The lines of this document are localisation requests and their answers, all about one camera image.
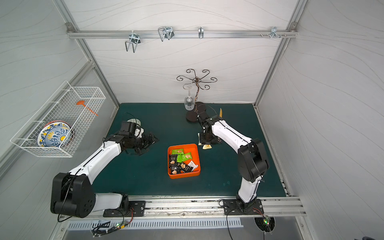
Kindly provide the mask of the orange storage box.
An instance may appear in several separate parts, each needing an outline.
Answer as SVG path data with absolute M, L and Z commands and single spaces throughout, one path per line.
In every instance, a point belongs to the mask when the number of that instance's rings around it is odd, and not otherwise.
M 184 173 L 184 174 L 178 174 L 178 175 L 171 175 L 171 169 L 169 168 L 169 155 L 171 155 L 171 151 L 173 149 L 184 149 L 184 154 L 191 153 L 192 154 L 192 160 L 188 160 L 182 163 L 178 163 L 178 165 L 188 165 L 190 161 L 193 161 L 195 164 L 197 164 L 199 167 L 195 169 L 193 172 L 190 173 Z M 168 175 L 171 179 L 181 179 L 181 178 L 189 178 L 189 177 L 195 177 L 198 176 L 201 172 L 201 164 L 200 164 L 200 157 L 198 152 L 198 146 L 196 144 L 186 144 L 186 145 L 178 145 L 178 146 L 171 146 L 168 148 Z

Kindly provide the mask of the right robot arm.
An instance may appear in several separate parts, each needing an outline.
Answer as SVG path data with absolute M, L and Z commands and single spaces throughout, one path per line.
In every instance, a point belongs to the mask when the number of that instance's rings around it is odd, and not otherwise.
M 254 202 L 259 184 L 270 168 L 264 143 L 241 134 L 218 115 L 210 117 L 202 112 L 197 115 L 197 120 L 203 129 L 199 135 L 201 144 L 225 142 L 236 152 L 242 176 L 237 200 L 243 205 Z

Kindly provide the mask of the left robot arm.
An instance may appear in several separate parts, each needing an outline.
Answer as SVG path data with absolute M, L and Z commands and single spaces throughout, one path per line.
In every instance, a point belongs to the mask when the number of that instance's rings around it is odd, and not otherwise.
M 50 210 L 58 216 L 85 218 L 98 211 L 117 211 L 127 214 L 131 205 L 127 194 L 96 194 L 93 183 L 102 170 L 127 149 L 142 155 L 158 142 L 152 133 L 133 122 L 122 122 L 121 128 L 103 140 L 102 145 L 84 162 L 68 173 L 59 173 L 53 179 Z

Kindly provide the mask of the white packet in box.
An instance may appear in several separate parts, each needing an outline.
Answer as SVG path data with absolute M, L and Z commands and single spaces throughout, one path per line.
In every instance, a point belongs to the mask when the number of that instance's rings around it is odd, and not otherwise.
M 193 161 L 190 161 L 188 163 L 188 166 L 192 169 L 192 172 L 197 169 L 199 166 L 197 164 L 195 164 Z

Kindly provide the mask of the front black packet in box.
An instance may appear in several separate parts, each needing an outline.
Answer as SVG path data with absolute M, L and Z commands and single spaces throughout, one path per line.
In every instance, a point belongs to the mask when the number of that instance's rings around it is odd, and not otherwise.
M 171 175 L 178 175 L 184 173 L 190 173 L 194 170 L 193 167 L 188 165 L 177 165 L 171 167 Z

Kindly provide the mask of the green cookie packet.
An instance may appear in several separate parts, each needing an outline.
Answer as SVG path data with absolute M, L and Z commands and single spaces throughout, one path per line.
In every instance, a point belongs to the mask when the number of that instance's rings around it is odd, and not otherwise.
M 191 153 L 186 153 L 186 154 L 180 154 L 177 156 L 177 162 L 182 163 L 188 160 L 192 160 L 192 154 Z
M 184 154 L 184 149 L 173 149 L 171 151 L 172 155 L 183 155 Z

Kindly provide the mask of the black scrolled glass stand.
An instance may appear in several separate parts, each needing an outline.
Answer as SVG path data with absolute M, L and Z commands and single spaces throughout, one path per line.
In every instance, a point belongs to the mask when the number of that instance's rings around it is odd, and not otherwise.
M 205 112 L 207 107 L 204 103 L 198 101 L 199 93 L 200 91 L 207 91 L 211 88 L 210 84 L 216 83 L 218 81 L 217 78 L 207 77 L 210 75 L 210 70 L 202 70 L 202 73 L 204 74 L 202 77 L 199 77 L 194 69 L 187 69 L 187 74 L 193 74 L 192 76 L 184 76 L 179 75 L 177 76 L 177 81 L 182 82 L 188 80 L 188 83 L 192 86 L 191 94 L 193 98 L 195 98 L 195 107 L 192 111 L 187 111 L 186 113 L 186 120 L 190 123 L 196 123 L 198 121 L 197 115 L 201 112 Z

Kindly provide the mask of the clear wine glass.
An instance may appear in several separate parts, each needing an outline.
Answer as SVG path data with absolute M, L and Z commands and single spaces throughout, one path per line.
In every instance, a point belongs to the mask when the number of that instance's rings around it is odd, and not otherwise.
M 185 97 L 184 100 L 185 109 L 187 111 L 192 111 L 195 107 L 195 98 L 193 98 L 191 94 L 192 86 L 189 84 L 184 84 L 183 88 L 188 91 L 188 95 Z

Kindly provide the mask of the blue yellow patterned plate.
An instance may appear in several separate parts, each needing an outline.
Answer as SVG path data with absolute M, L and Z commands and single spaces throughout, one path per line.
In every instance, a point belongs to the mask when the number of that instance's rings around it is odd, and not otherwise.
M 59 148 L 70 142 L 71 126 L 66 122 L 48 123 L 38 134 L 37 144 L 42 148 Z

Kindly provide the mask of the double prong metal hook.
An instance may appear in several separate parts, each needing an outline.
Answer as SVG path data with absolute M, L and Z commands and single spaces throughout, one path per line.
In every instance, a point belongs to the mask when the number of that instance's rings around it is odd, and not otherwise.
M 128 40 L 125 41 L 126 51 L 132 49 L 133 53 L 136 52 L 138 44 L 141 43 L 141 37 L 137 35 L 134 31 L 128 36 Z

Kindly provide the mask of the small metal clip hook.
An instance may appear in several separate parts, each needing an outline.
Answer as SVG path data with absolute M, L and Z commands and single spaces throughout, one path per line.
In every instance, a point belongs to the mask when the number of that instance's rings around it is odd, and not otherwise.
M 204 38 L 204 28 L 203 27 L 198 28 L 198 37 L 199 37 L 199 39 Z

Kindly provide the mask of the looped metal hook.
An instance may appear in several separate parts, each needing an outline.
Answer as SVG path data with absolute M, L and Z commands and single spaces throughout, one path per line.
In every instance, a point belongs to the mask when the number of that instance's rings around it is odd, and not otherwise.
M 158 28 L 158 34 L 162 42 L 165 39 L 170 40 L 175 36 L 174 30 L 172 27 L 160 27 Z

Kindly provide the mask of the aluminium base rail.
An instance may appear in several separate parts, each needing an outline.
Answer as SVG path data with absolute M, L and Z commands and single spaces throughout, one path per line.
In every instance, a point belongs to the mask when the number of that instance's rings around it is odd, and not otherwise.
M 135 218 L 305 217 L 298 197 L 267 197 L 241 207 L 232 197 L 131 196 Z

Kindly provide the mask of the aluminium top rail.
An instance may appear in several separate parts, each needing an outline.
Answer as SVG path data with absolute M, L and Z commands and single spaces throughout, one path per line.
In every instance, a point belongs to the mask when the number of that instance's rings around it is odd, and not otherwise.
M 256 39 L 262 38 L 260 34 L 268 34 L 271 30 L 206 30 L 204 29 L 203 39 Z M 159 39 L 157 30 L 154 31 L 134 31 L 146 39 Z M 68 32 L 71 39 L 128 39 L 132 31 L 77 31 Z M 174 30 L 174 39 L 199 39 L 197 30 Z M 279 34 L 286 34 L 285 38 L 295 38 L 299 34 L 297 31 L 278 30 Z

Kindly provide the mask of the right metal hook bracket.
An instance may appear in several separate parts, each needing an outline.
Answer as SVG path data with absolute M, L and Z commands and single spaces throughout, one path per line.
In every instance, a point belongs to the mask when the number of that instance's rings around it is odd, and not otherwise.
M 270 39 L 282 39 L 285 38 L 287 35 L 282 33 L 278 33 L 278 29 L 276 27 L 273 27 L 271 31 L 268 34 L 260 34 L 262 38 L 270 38 Z

